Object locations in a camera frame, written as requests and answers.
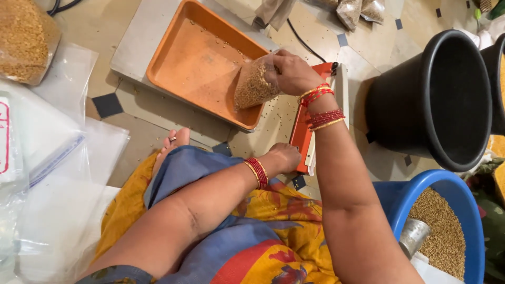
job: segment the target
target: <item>woman's left arm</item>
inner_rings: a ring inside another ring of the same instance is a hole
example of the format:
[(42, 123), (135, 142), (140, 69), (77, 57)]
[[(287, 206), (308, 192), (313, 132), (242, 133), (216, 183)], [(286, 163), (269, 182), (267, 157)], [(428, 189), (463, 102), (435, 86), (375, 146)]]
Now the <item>woman's left arm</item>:
[[(282, 143), (258, 158), (269, 179), (290, 172), (300, 159), (295, 147)], [(244, 163), (185, 186), (149, 209), (82, 277), (112, 265), (135, 266), (157, 279), (177, 272), (186, 254), (257, 187)]]

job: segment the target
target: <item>woman's right arm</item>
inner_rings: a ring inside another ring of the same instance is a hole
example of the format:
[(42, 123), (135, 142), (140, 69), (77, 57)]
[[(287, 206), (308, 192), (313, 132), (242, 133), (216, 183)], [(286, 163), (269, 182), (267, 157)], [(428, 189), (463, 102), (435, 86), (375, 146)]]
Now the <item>woman's right arm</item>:
[[(323, 79), (298, 56), (281, 51), (274, 63), (287, 94), (300, 95)], [(338, 109), (331, 94), (309, 105), (310, 113)], [(323, 229), (333, 269), (343, 283), (424, 283), (400, 249), (343, 121), (315, 131), (316, 167), (323, 201)]]

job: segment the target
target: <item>blue plastic tub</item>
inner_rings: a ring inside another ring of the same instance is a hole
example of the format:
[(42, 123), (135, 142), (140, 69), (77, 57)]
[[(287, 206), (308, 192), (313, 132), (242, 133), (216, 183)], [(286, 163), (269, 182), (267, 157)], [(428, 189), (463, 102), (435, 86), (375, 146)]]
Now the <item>blue plastic tub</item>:
[(483, 283), (485, 250), (482, 223), (477, 203), (460, 177), (446, 170), (429, 170), (410, 181), (378, 181), (373, 184), (397, 240), (412, 205), (424, 189), (430, 186), (444, 197), (458, 217), (465, 237), (465, 284)]

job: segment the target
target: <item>bare foot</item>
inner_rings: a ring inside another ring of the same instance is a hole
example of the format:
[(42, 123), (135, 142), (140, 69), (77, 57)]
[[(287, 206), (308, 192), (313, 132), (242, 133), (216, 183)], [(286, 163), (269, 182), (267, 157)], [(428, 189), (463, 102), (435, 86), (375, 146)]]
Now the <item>bare foot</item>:
[(168, 137), (163, 140), (163, 148), (161, 149), (161, 153), (156, 156), (156, 162), (153, 166), (153, 176), (156, 175), (156, 173), (160, 170), (161, 164), (163, 163), (167, 154), (170, 153), (170, 151), (179, 146), (189, 145), (189, 134), (189, 128), (186, 127), (180, 129), (179, 131), (170, 130)]

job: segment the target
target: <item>gold bangle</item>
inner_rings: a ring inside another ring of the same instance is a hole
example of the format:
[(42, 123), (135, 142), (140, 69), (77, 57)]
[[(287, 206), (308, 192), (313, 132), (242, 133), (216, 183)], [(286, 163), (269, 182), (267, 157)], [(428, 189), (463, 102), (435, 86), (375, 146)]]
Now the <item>gold bangle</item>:
[(310, 131), (311, 131), (311, 132), (314, 132), (314, 131), (316, 131), (316, 130), (319, 130), (319, 129), (324, 128), (324, 127), (326, 127), (326, 126), (330, 126), (330, 125), (335, 124), (335, 123), (337, 123), (337, 122), (339, 122), (339, 121), (342, 121), (342, 120), (344, 120), (344, 119), (343, 119), (343, 118), (339, 118), (339, 119), (337, 119), (337, 120), (330, 121), (330, 122), (325, 123), (325, 124), (323, 124), (323, 125), (321, 125), (321, 126), (318, 126), (318, 127), (316, 127), (316, 128), (312, 128), (312, 129), (310, 129)]
[(264, 172), (265, 176), (267, 177), (267, 185), (268, 185), (268, 173), (267, 173), (267, 171), (265, 170), (265, 167), (263, 166), (263, 164), (262, 164), (262, 163), (261, 163), (258, 159), (256, 159), (256, 158), (254, 158), (254, 159), (255, 159), (255, 160), (258, 162), (258, 164), (261, 166), (261, 169), (263, 170), (263, 172)]
[(252, 165), (251, 165), (248, 161), (243, 161), (243, 163), (244, 163), (244, 164), (246, 164), (246, 165), (249, 167), (249, 169), (251, 169), (252, 173), (253, 173), (253, 174), (254, 174), (254, 176), (256, 177), (256, 181), (258, 182), (258, 187), (257, 187), (257, 189), (258, 189), (258, 188), (260, 188), (260, 185), (261, 185), (261, 183), (260, 183), (260, 178), (258, 177), (258, 174), (257, 174), (257, 173), (256, 173), (256, 171), (254, 170), (253, 166), (252, 166)]
[(304, 98), (306, 95), (308, 95), (308, 94), (310, 94), (310, 93), (312, 93), (312, 92), (314, 92), (314, 91), (318, 91), (318, 92), (319, 92), (319, 91), (324, 90), (324, 89), (330, 89), (330, 90), (332, 90), (332, 88), (330, 88), (330, 87), (328, 87), (328, 86), (322, 86), (322, 87), (317, 87), (317, 88), (314, 88), (314, 89), (312, 89), (312, 90), (306, 91), (304, 94), (302, 94), (300, 97), (298, 97), (298, 104), (300, 104), (300, 103), (301, 103), (301, 101), (303, 100), (303, 98)]

